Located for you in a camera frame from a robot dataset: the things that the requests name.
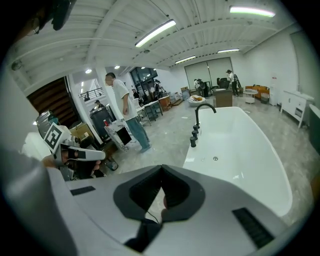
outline marble floor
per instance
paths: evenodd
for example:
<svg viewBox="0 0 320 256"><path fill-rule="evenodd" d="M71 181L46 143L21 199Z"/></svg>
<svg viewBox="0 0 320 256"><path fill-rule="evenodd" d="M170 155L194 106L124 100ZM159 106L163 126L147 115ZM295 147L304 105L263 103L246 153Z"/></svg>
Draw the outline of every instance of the marble floor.
<svg viewBox="0 0 320 256"><path fill-rule="evenodd" d="M212 104L214 97L207 98ZM291 190L292 207L283 221L288 225L305 217L313 207L313 196L310 181L320 171L320 156L308 140L308 130L298 129L298 121L291 116L279 112L278 107L262 104L256 100L254 104L245 103L243 97L233 98L233 106L242 108L256 122L268 137L278 153L285 168ZM145 130L151 141L152 148L140 154L141 147L124 153L117 151L114 159L119 164L116 171L108 171L107 175L117 175L151 165L173 165L182 167L189 148L189 137L196 122L195 109L184 101L156 121ZM149 212L161 220L164 192L160 190L151 205ZM148 213L146 218L154 220Z"/></svg>

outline white cabinet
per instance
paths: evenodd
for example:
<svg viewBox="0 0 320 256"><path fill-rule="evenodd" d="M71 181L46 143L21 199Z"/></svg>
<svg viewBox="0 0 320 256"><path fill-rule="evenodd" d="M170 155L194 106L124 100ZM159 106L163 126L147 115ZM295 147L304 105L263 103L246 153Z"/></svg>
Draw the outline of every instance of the white cabinet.
<svg viewBox="0 0 320 256"><path fill-rule="evenodd" d="M288 112L291 116L299 121L299 128L303 121L306 120L307 114L305 112L308 109L309 104L314 102L314 98L300 93L298 91L284 91L281 113Z"/></svg>

